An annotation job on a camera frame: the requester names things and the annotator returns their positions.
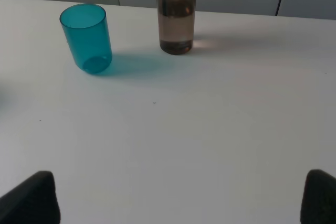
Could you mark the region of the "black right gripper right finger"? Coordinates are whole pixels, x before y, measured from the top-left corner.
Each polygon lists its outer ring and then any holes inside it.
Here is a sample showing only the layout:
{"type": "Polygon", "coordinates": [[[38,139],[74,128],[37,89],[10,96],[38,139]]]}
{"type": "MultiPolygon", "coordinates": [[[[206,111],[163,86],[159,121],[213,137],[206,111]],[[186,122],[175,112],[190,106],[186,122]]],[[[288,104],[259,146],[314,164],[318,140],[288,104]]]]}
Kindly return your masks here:
{"type": "Polygon", "coordinates": [[[335,177],[320,169],[306,177],[300,223],[335,223],[335,177]]]}

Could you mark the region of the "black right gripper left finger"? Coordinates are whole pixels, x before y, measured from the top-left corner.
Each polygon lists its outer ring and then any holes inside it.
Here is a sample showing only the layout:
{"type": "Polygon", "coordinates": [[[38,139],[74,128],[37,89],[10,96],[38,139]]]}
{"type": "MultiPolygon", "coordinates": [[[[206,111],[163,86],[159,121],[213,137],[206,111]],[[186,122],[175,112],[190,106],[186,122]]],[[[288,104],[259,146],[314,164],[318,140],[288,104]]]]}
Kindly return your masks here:
{"type": "Polygon", "coordinates": [[[1,223],[61,222],[53,173],[38,171],[1,197],[1,223]]]}

